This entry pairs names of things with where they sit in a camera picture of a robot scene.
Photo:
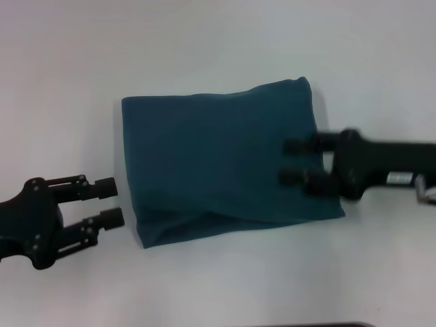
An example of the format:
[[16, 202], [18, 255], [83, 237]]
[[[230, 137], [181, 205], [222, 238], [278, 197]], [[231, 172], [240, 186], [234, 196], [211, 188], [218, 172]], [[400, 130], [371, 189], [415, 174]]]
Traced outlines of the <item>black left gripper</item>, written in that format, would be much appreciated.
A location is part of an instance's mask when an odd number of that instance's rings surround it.
[[[84, 174], [50, 179], [50, 188], [43, 178], [28, 180], [17, 196], [1, 203], [1, 259], [24, 256], [35, 269], [44, 270], [58, 259], [96, 246], [101, 229], [108, 231], [125, 225], [121, 208], [101, 211], [62, 228], [58, 203], [117, 195], [113, 177], [94, 184]], [[56, 247], [52, 244], [55, 234]]]

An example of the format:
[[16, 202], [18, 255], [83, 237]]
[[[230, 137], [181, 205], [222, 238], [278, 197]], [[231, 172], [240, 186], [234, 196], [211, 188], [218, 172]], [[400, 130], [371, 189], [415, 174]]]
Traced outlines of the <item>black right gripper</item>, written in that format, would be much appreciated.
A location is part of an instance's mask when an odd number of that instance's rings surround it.
[[360, 200], [371, 187], [414, 188], [422, 176], [426, 188], [435, 187], [435, 144], [428, 142], [382, 142], [368, 140], [352, 129], [342, 132], [315, 132], [307, 138], [283, 142], [287, 155], [332, 153], [333, 167], [287, 167], [279, 170], [279, 183], [299, 187], [310, 196], [339, 195]]

